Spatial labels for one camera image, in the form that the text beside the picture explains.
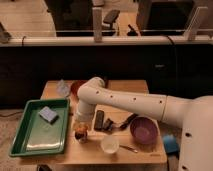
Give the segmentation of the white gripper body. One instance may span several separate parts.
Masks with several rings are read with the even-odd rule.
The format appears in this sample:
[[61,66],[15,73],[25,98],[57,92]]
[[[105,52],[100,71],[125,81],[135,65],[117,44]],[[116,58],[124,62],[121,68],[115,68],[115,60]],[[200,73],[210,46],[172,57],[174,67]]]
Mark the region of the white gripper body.
[[94,118],[95,108],[95,105],[79,100],[74,114],[75,120],[78,122],[91,123]]

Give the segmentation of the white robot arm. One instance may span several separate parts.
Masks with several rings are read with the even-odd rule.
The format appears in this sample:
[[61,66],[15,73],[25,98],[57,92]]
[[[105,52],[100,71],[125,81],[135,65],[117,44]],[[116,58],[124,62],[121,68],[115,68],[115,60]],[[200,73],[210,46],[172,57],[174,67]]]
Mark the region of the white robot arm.
[[75,121],[90,124],[97,105],[106,105],[182,129],[178,171],[213,171],[213,95],[195,99],[114,91],[93,77],[77,91]]

